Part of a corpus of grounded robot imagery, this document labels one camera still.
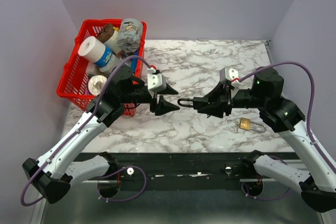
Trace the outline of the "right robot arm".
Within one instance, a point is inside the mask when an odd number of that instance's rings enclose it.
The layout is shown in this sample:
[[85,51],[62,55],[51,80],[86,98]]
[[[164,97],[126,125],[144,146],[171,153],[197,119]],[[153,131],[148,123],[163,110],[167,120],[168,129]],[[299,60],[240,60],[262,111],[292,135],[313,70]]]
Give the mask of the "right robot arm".
[[218,118],[230,115],[234,108],[258,109],[262,121],[292,147],[307,168],[301,172],[260,151],[252,151],[242,161],[242,174],[249,178],[264,175],[290,187],[317,212],[334,210],[335,161],[311,138],[308,116],[281,95],[283,77],[271,66],[260,67],[253,73],[251,88],[238,89],[223,72],[220,75],[220,82],[210,93],[194,98],[193,108]]

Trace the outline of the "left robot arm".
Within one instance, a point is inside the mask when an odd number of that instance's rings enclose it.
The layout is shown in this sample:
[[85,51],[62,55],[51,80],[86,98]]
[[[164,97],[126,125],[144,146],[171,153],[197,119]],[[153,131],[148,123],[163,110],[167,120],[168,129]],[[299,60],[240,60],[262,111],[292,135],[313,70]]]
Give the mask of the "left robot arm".
[[160,71],[150,67],[148,74],[148,81],[144,82],[129,67],[115,67],[77,124],[47,153],[24,161],[22,167],[28,183],[43,199],[54,204],[77,183],[98,177],[112,179],[116,175],[118,162],[106,152],[83,162],[74,160],[96,136],[124,114],[126,104],[149,104],[156,116],[179,110],[163,97],[178,92],[166,83]]

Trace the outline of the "black padlock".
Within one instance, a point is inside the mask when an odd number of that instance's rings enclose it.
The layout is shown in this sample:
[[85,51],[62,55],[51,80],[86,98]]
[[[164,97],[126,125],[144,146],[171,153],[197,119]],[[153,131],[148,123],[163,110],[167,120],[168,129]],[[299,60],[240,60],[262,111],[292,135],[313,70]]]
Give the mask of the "black padlock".
[[177,101],[178,105],[184,108],[200,109],[209,105],[207,97],[194,97],[194,98],[180,98]]

